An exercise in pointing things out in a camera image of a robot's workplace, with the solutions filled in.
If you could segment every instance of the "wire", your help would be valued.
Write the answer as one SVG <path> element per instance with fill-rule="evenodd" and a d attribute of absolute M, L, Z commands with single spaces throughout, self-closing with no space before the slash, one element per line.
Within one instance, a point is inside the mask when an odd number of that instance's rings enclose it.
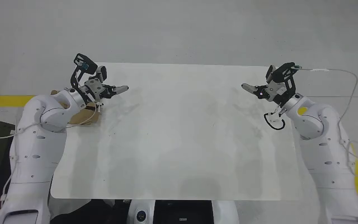
<path fill-rule="evenodd" d="M 75 125 L 73 125 L 73 126 L 68 126 L 68 127 L 66 127 L 66 128 L 73 128 L 73 127 L 76 127 L 76 126 L 79 126 L 79 125 L 81 125 L 81 124 L 84 124 L 84 123 L 88 122 L 91 118 L 93 118 L 93 116 L 96 114 L 96 112 L 97 112 L 97 107 L 95 106 L 95 112 L 92 114 L 92 116 L 90 116 L 90 117 L 87 118 L 85 121 L 83 121 L 83 122 L 81 122 L 81 123 L 79 123 L 79 124 L 75 124 Z"/>
<path fill-rule="evenodd" d="M 16 116 L 15 116 L 15 134 L 14 134 L 13 136 L 15 136 L 16 133 L 17 133 L 17 118 L 16 118 Z M 11 180 L 12 175 L 13 175 L 13 173 L 15 172 L 15 168 L 16 168 L 16 163 L 17 163 L 17 162 L 16 162 L 16 161 L 17 161 L 17 152 L 16 152 L 17 141 L 16 141 L 16 137 L 14 138 L 14 141 L 15 141 L 15 143 L 14 143 L 14 149 L 13 149 L 13 151 L 14 151 L 14 156 L 15 156 L 15 163 L 14 163 L 13 170 L 11 171 L 11 174 L 10 174 L 9 178 L 7 179 L 5 185 L 4 185 L 3 189 L 2 189 L 2 194 L 1 194 L 1 196 L 5 195 L 6 186 L 10 183 L 10 180 Z M 6 200 L 6 196 L 7 196 L 7 195 L 5 195 L 4 198 L 3 198 L 3 200 L 1 201 L 1 208 L 4 206 L 4 202 L 5 202 L 5 200 Z"/>
<path fill-rule="evenodd" d="M 23 133 L 27 128 L 32 127 L 32 126 L 35 126 L 35 125 L 38 125 L 38 124 L 40 124 L 40 123 L 33 123 L 33 124 L 30 124 L 30 125 L 27 126 L 27 127 L 20 128 L 19 130 L 17 130 L 17 127 L 16 127 L 16 132 L 15 132 L 15 134 L 12 134 L 12 135 L 10 135 L 10 136 L 0 137 L 0 139 L 3 139 L 3 138 L 11 138 L 11 137 L 13 137 L 13 136 L 16 136 L 16 135 L 18 135 L 18 134 Z"/>
<path fill-rule="evenodd" d="M 338 130 L 339 130 L 339 133 L 340 133 L 340 141 L 339 142 L 345 142 L 343 137 L 342 137 L 342 130 L 341 130 L 341 126 L 340 126 L 340 123 L 341 123 L 341 120 L 343 119 L 343 117 L 346 115 L 348 109 L 350 108 L 350 105 L 351 105 L 351 101 L 353 99 L 353 95 L 354 95 L 354 92 L 357 88 L 357 84 L 358 84 L 358 76 L 356 74 L 354 74 L 353 72 L 350 72 L 350 71 L 347 71 L 347 70 L 344 70 L 344 69 L 336 69 L 336 68 L 296 68 L 296 67 L 292 67 L 292 69 L 297 69 L 297 70 L 306 70 L 306 71 L 312 71 L 312 72 L 329 72 L 329 71 L 340 71 L 340 72 L 347 72 L 351 75 L 353 75 L 355 78 L 356 78 L 356 82 L 354 84 L 354 88 L 352 90 L 352 94 L 351 96 L 349 97 L 349 101 L 348 101 L 348 104 L 346 106 L 346 109 L 345 111 L 343 112 L 342 116 L 340 117 L 340 119 L 338 120 L 338 123 L 337 123 L 337 126 L 338 126 Z M 358 157 L 350 152 L 350 145 L 352 142 L 355 142 L 355 143 L 358 143 L 358 141 L 354 141 L 354 140 L 350 140 L 348 142 L 348 144 L 345 146 L 344 144 L 343 145 L 343 148 L 347 151 L 347 166 L 350 168 L 351 172 L 353 175 L 356 176 L 356 174 L 354 173 L 354 171 L 352 170 L 352 167 L 349 165 L 349 154 L 351 154 L 352 156 L 354 156 L 356 159 L 358 159 Z"/>
<path fill-rule="evenodd" d="M 342 118 L 346 115 L 348 109 L 350 108 L 350 105 L 351 105 L 351 101 L 352 101 L 352 98 L 353 98 L 353 95 L 354 95 L 354 92 L 357 88 L 357 84 L 358 84 L 358 76 L 356 74 L 354 74 L 353 72 L 350 72 L 350 71 L 347 71 L 347 70 L 344 70 L 344 69 L 336 69 L 336 68 L 295 68 L 297 70 L 306 70 L 306 71 L 312 71 L 312 72 L 328 72 L 328 71 L 340 71 L 340 72 L 347 72 L 351 75 L 353 75 L 355 78 L 356 78 L 356 82 L 354 84 L 354 88 L 353 88 L 353 91 L 352 91 L 352 94 L 349 98 L 349 101 L 348 101 L 348 104 L 347 104 L 347 107 L 345 109 L 345 111 L 343 112 L 342 116 L 340 117 L 338 123 L 342 120 Z"/>

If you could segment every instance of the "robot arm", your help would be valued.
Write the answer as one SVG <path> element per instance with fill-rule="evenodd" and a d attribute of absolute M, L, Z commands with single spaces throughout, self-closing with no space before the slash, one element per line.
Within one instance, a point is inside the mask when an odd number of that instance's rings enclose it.
<path fill-rule="evenodd" d="M 281 108 L 278 116 L 286 114 L 293 121 L 301 136 L 304 163 L 317 187 L 323 222 L 355 223 L 358 221 L 353 172 L 356 157 L 350 153 L 350 140 L 333 107 L 317 104 L 295 92 L 293 75 L 299 69 L 294 63 L 286 63 L 278 69 L 271 66 L 266 74 L 267 85 L 244 83 L 242 88 L 259 99 L 275 102 Z"/>
<path fill-rule="evenodd" d="M 23 109 L 10 149 L 12 174 L 8 192 L 1 197 L 1 224 L 50 222 L 49 190 L 64 151 L 68 122 L 89 102 L 128 90 L 128 86 L 103 84 L 106 68 L 97 67 L 85 55 L 77 54 L 74 62 L 77 67 L 71 77 L 72 88 L 52 96 L 35 96 Z M 78 81 L 84 73 L 96 74 L 80 86 Z"/>

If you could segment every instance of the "white table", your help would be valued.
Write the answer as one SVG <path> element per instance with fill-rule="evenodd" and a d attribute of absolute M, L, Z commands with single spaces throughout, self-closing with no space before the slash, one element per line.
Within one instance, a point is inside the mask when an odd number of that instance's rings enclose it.
<path fill-rule="evenodd" d="M 293 134 L 271 129 L 276 105 L 242 83 L 267 67 L 99 63 L 109 85 L 100 121 L 68 129 L 51 187 L 55 198 L 297 199 Z"/>

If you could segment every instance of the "floor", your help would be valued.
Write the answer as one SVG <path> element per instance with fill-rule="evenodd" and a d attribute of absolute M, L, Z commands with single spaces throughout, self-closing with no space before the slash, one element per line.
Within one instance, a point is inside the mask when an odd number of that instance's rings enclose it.
<path fill-rule="evenodd" d="M 4 0 L 0 95 L 49 94 L 69 86 L 78 52 L 97 62 L 279 66 L 293 61 L 358 73 L 357 10 L 355 0 Z M 301 94 L 340 113 L 353 87 L 344 73 L 302 72 L 298 79 L 312 87 Z M 358 139 L 357 111 L 355 97 L 343 120 L 353 139 Z M 298 160 L 302 199 L 238 202 L 241 223 L 317 223 L 315 188 Z"/>

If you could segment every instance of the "brown cardboard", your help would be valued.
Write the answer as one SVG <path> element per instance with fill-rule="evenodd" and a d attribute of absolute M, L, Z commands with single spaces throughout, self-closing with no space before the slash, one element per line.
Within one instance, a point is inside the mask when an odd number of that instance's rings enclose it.
<path fill-rule="evenodd" d="M 51 95 L 55 95 L 58 92 L 59 91 L 57 91 L 57 90 L 52 90 Z M 61 106 L 63 106 L 63 108 L 65 108 L 65 109 L 68 108 L 68 105 L 64 102 L 60 102 L 60 104 L 61 104 Z M 96 106 L 96 104 L 94 102 L 90 102 L 89 104 L 87 104 L 86 108 L 94 109 L 95 106 Z M 81 122 L 84 122 L 85 120 L 90 118 L 94 112 L 95 112 L 94 110 L 82 109 L 79 113 L 72 116 L 71 120 L 69 121 L 69 124 L 80 124 Z M 89 125 L 89 124 L 95 123 L 98 121 L 99 117 L 100 117 L 100 113 L 97 111 L 95 113 L 95 115 L 89 121 L 83 123 L 82 125 Z"/>

